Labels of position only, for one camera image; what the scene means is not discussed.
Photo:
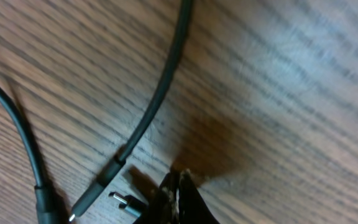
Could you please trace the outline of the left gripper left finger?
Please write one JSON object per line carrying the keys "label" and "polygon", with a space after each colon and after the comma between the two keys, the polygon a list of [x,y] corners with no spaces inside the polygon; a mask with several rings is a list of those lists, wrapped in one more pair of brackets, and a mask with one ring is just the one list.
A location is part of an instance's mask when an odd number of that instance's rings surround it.
{"label": "left gripper left finger", "polygon": [[158,187],[149,206],[134,224],[177,224],[177,190],[179,173],[169,172]]}

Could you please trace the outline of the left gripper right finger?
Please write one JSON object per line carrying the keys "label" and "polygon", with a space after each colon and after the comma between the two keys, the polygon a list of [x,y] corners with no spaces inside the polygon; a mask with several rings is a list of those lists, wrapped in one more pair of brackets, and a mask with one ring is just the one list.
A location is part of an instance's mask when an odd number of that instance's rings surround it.
{"label": "left gripper right finger", "polygon": [[179,174],[178,193],[180,224],[219,224],[203,200],[188,170],[183,170]]}

